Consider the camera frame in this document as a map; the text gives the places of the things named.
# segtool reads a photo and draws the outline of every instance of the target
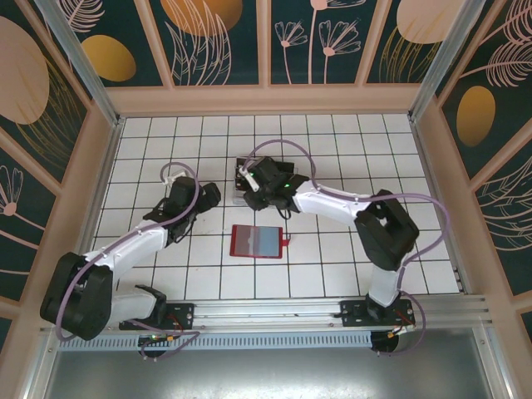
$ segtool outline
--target pink line drawing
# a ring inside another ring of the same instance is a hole
[[[292,84],[292,79],[290,78],[290,71],[288,69],[288,59],[286,54],[286,49],[292,46],[299,46],[308,41],[308,36],[303,35],[304,29],[301,26],[301,21],[299,22],[288,22],[284,26],[284,22],[277,22],[275,24],[275,33],[283,46],[284,54],[284,69],[286,70],[286,77],[288,78],[288,84]]]

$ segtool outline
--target purple cable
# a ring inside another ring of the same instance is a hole
[[[441,211],[445,215],[446,222],[445,222],[445,225],[443,226],[443,228],[441,229],[440,236],[432,244],[428,245],[426,248],[424,248],[424,249],[422,249],[420,251],[417,251],[415,254],[409,256],[408,258],[406,258],[402,262],[401,267],[399,268],[399,277],[397,278],[397,289],[401,293],[403,293],[406,297],[408,297],[413,303],[415,303],[416,306],[419,308],[419,311],[420,311],[420,314],[421,314],[421,321],[422,321],[421,335],[420,335],[420,338],[418,339],[418,341],[412,347],[410,347],[410,348],[408,348],[408,349],[406,349],[404,351],[400,351],[400,352],[396,352],[396,353],[389,353],[389,355],[390,356],[395,356],[395,355],[398,355],[398,354],[403,354],[405,352],[409,352],[409,351],[413,350],[414,348],[416,348],[421,343],[423,338],[425,337],[426,315],[425,315],[425,311],[423,310],[423,307],[421,306],[421,304],[419,303],[419,301],[416,298],[414,298],[409,293],[401,291],[402,280],[403,280],[403,278],[405,276],[406,266],[412,260],[414,260],[416,258],[419,258],[421,255],[426,254],[430,250],[434,249],[436,246],[438,246],[445,239],[448,227],[451,224],[451,217],[449,216],[449,212],[447,211],[446,207],[440,201],[438,201],[437,199],[434,199],[434,198],[432,198],[432,197],[430,197],[428,195],[424,195],[424,194],[392,194],[392,195],[379,195],[379,196],[373,196],[373,197],[359,197],[359,196],[355,196],[355,195],[341,195],[341,194],[338,194],[338,193],[335,193],[335,192],[332,192],[332,191],[328,191],[328,190],[324,189],[322,186],[320,186],[318,184],[318,182],[316,181],[316,164],[314,164],[312,156],[302,146],[300,146],[299,144],[294,143],[294,142],[292,142],[290,140],[285,140],[285,139],[268,140],[268,141],[265,141],[264,143],[261,143],[261,144],[257,145],[253,149],[253,151],[251,151],[249,153],[248,157],[246,158],[246,161],[244,162],[244,165],[243,165],[243,169],[244,170],[248,169],[248,166],[251,163],[251,158],[255,155],[257,150],[260,150],[261,148],[265,147],[266,145],[270,145],[270,144],[273,144],[273,143],[285,143],[285,144],[288,144],[288,145],[292,145],[292,146],[296,147],[298,150],[300,150],[301,152],[303,152],[303,154],[310,161],[310,170],[311,170],[310,180],[311,180],[314,188],[316,190],[326,194],[326,195],[330,195],[331,197],[338,198],[339,200],[347,200],[347,201],[355,201],[355,202],[375,202],[375,201],[392,200],[392,199],[398,199],[398,198],[418,198],[418,199],[421,199],[421,200],[432,202],[434,205],[436,205],[438,208],[441,209]]]
[[[57,312],[56,336],[59,339],[59,341],[62,341],[62,342],[70,341],[71,339],[76,337],[73,334],[70,337],[65,337],[62,334],[61,325],[62,325],[62,321],[63,321],[63,316],[65,315],[65,308],[67,307],[68,300],[70,299],[70,296],[72,295],[72,292],[74,291],[74,288],[76,287],[76,284],[80,281],[81,276],[83,276],[83,274],[85,274],[85,272],[92,265],[94,265],[98,260],[104,258],[106,256],[106,251],[111,251],[111,250],[115,249],[116,247],[122,245],[128,239],[130,239],[131,237],[133,237],[133,236],[135,236],[137,234],[144,233],[147,230],[155,229],[157,227],[164,227],[167,224],[175,223],[178,220],[183,219],[194,208],[194,206],[196,204],[196,201],[198,200],[198,197],[200,195],[200,182],[198,181],[198,177],[196,176],[196,173],[188,165],[185,165],[185,164],[183,164],[181,162],[169,162],[166,165],[164,165],[162,167],[162,169],[160,170],[160,178],[161,178],[161,180],[164,181],[163,172],[164,172],[164,170],[166,168],[170,167],[171,165],[178,165],[178,166],[181,166],[181,167],[185,168],[187,171],[190,172],[190,174],[192,175],[192,177],[194,179],[195,192],[194,192],[194,197],[192,198],[192,201],[190,202],[189,206],[181,214],[178,214],[173,219],[166,220],[165,222],[162,222],[162,223],[150,224],[149,226],[145,226],[145,227],[143,227],[141,229],[138,229],[138,230],[135,230],[135,231],[131,231],[129,234],[125,235],[124,237],[122,237],[121,239],[116,241],[115,243],[109,245],[109,247],[107,247],[105,251],[103,251],[101,254],[98,254],[93,260],[90,260],[89,262],[87,262],[87,264],[85,266],[83,266],[80,269],[79,272],[77,272],[76,276],[74,276],[74,279],[71,281],[70,285],[66,289],[65,295],[63,296],[63,299],[61,301],[61,305],[59,306],[59,311]]]

